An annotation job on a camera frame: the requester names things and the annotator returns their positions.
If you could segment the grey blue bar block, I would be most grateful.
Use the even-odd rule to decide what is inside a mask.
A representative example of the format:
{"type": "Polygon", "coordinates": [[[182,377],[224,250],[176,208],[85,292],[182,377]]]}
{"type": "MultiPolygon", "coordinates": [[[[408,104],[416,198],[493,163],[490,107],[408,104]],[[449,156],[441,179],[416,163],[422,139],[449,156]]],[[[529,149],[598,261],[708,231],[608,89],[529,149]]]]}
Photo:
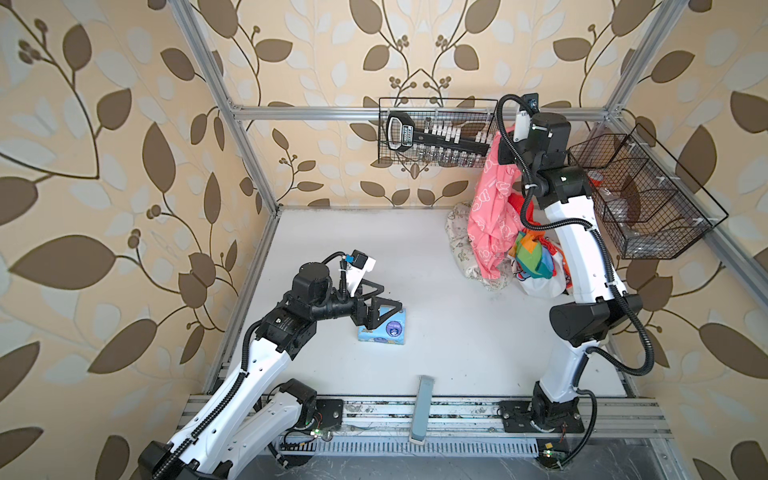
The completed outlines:
{"type": "Polygon", "coordinates": [[[434,384],[433,377],[420,377],[409,433],[409,442],[412,444],[423,445],[426,442],[434,384]]]}

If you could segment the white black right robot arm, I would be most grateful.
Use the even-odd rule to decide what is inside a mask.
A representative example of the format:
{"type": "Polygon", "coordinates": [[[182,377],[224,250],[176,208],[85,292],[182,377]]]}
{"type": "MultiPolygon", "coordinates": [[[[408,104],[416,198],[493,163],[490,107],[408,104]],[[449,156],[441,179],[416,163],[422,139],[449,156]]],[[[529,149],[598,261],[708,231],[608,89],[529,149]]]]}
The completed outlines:
{"type": "Polygon", "coordinates": [[[571,279],[570,303],[549,311],[560,342],[544,375],[534,384],[527,408],[502,408],[507,431],[530,428],[549,433],[576,421],[580,388],[589,359],[599,356],[622,373],[645,376],[654,366],[649,333],[638,318],[642,301],[627,291],[595,218],[593,190],[586,171],[566,162],[571,124],[561,114],[543,112],[535,93],[506,94],[495,105],[490,152],[468,207],[465,245],[487,281],[499,279],[507,255],[529,276],[524,241],[552,230],[559,240],[560,266],[571,279]]]}

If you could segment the floral beige cloth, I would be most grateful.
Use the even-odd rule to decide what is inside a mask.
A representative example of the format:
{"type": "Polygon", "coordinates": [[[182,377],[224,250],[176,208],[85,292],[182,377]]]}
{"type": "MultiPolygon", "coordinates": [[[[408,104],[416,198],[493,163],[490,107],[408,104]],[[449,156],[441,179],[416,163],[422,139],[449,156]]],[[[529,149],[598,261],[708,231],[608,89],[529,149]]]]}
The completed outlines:
{"type": "Polygon", "coordinates": [[[469,214],[470,205],[463,202],[455,205],[446,217],[445,231],[454,261],[466,278],[480,282],[489,291],[502,290],[514,279],[514,261],[505,253],[497,266],[500,276],[491,280],[482,276],[467,231],[469,214]]]}

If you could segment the white cloth with stripes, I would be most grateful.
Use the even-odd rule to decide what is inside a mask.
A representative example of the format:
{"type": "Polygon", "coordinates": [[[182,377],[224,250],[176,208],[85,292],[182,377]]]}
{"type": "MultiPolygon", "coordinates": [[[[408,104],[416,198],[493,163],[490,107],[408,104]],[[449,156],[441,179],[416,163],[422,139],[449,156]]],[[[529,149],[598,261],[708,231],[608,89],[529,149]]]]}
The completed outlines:
{"type": "Polygon", "coordinates": [[[526,294],[537,298],[550,299],[561,294],[567,294],[568,290],[572,287],[571,274],[564,253],[559,246],[554,245],[558,251],[555,255],[556,276],[551,279],[529,278],[522,281],[518,279],[515,272],[515,276],[526,294]]]}

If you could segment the clear bottle red cap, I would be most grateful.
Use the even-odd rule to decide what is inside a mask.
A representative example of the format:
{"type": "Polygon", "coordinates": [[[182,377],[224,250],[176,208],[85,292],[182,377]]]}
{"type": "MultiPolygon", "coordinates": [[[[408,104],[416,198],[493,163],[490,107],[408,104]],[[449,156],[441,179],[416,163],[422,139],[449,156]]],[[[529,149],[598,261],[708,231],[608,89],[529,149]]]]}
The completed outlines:
{"type": "Polygon", "coordinates": [[[630,182],[628,180],[617,182],[616,178],[609,178],[599,170],[588,170],[587,177],[592,189],[605,202],[626,200],[630,196],[630,182]]]}

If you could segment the aluminium frame rail base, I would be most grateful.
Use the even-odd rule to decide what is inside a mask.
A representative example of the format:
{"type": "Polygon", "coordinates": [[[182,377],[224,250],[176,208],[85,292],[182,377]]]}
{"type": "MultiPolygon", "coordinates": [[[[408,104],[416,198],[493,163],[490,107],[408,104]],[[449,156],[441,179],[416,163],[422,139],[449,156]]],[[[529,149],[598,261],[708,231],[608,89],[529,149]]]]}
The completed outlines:
{"type": "Polygon", "coordinates": [[[306,434],[274,440],[283,455],[534,458],[544,446],[574,447],[588,426],[593,440],[667,440],[672,432],[658,403],[638,398],[603,398],[596,412],[588,399],[551,432],[524,420],[529,402],[522,397],[435,396],[426,439],[410,441],[413,396],[321,396],[321,418],[306,434]]]}

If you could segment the pink patterned cloth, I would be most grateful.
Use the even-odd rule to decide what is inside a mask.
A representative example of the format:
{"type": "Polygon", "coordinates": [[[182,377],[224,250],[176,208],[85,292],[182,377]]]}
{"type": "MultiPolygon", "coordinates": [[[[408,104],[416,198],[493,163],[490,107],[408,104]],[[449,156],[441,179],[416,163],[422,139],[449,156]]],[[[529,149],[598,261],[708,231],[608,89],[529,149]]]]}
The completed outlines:
{"type": "Polygon", "coordinates": [[[509,203],[513,185],[522,173],[515,163],[499,164],[502,142],[496,133],[476,187],[468,220],[468,237],[485,280],[497,280],[499,264],[516,244],[523,229],[518,211],[509,203]]]}

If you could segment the black white tool in basket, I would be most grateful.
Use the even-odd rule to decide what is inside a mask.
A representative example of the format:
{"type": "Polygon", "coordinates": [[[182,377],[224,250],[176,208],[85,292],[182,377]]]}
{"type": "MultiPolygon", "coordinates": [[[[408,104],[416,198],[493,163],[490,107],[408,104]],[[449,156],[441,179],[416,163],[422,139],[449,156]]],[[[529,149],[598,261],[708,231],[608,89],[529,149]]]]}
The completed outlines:
{"type": "Polygon", "coordinates": [[[493,141],[489,127],[477,122],[454,125],[438,116],[411,116],[405,111],[389,113],[384,130],[384,145],[404,153],[416,148],[427,152],[458,152],[485,156],[493,141]]]}

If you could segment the blue tissue pack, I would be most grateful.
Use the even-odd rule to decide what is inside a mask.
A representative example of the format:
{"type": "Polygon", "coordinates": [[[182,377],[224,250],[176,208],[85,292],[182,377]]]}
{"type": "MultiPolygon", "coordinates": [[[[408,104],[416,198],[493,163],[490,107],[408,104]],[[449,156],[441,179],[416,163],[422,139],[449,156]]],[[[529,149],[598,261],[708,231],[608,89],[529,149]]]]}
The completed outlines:
{"type": "Polygon", "coordinates": [[[359,327],[357,339],[360,342],[404,345],[405,330],[406,311],[400,310],[374,330],[367,330],[364,327],[359,327]]]}

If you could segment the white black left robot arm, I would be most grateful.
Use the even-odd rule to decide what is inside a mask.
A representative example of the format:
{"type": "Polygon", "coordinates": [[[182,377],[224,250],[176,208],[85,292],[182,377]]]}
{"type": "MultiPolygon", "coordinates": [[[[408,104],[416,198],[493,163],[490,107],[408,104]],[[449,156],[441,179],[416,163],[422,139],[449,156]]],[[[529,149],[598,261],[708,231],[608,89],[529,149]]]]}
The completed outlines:
{"type": "Polygon", "coordinates": [[[375,260],[355,250],[336,252],[340,280],[329,262],[308,262],[292,286],[242,338],[241,358],[220,388],[168,442],[152,441],[138,459],[141,479],[234,479],[275,440],[291,431],[317,427],[317,393],[291,379],[263,406],[268,387],[314,337],[319,322],[350,318],[375,329],[402,304],[383,297],[384,287],[366,279],[375,260]]]}

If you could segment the rainbow coloured cloth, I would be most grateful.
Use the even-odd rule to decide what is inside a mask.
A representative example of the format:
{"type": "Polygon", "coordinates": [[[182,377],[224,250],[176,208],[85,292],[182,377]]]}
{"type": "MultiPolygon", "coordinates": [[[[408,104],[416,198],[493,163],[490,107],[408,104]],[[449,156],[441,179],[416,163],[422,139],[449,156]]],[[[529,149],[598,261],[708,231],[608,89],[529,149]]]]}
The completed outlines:
{"type": "Polygon", "coordinates": [[[555,245],[540,232],[520,232],[514,247],[515,272],[519,280],[551,279],[557,275],[555,245]]]}

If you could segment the red cloth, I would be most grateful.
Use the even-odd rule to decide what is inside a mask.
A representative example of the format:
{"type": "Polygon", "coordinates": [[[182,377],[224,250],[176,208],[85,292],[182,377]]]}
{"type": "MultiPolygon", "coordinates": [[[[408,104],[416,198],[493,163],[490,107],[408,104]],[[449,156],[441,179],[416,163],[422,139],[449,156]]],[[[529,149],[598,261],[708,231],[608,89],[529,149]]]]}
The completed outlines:
{"type": "Polygon", "coordinates": [[[531,226],[540,227],[533,217],[533,202],[524,205],[524,196],[512,191],[504,204],[502,220],[512,234],[531,231],[531,226]]]}

